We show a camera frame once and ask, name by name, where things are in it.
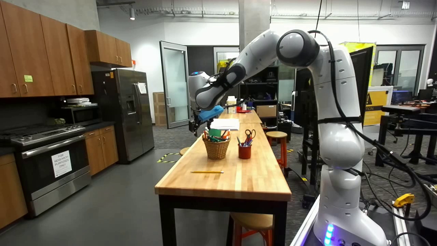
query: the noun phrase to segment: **scissors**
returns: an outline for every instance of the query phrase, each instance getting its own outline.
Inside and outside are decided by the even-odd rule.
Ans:
[[[255,131],[255,129],[252,129],[252,130],[246,129],[246,131],[244,131],[244,133],[247,136],[246,142],[250,141],[251,139],[253,139],[257,135],[257,132]]]

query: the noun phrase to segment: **pencil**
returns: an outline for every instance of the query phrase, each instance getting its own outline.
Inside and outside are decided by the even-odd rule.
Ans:
[[[224,173],[223,171],[192,171],[192,173]]]

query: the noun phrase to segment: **yellow clamp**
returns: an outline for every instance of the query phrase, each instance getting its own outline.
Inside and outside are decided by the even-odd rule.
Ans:
[[[394,207],[403,207],[406,204],[411,204],[414,202],[414,195],[411,193],[403,194],[400,197],[398,197],[393,203]]]

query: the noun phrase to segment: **refrigerator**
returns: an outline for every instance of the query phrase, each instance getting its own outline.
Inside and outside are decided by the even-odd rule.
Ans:
[[[155,147],[147,77],[115,69],[92,72],[94,100],[104,121],[114,121],[120,164],[128,164]]]

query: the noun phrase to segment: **gas stovetop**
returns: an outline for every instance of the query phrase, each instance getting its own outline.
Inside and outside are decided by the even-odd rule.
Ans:
[[[81,125],[45,126],[34,125],[0,132],[0,140],[11,144],[27,146],[84,130]]]

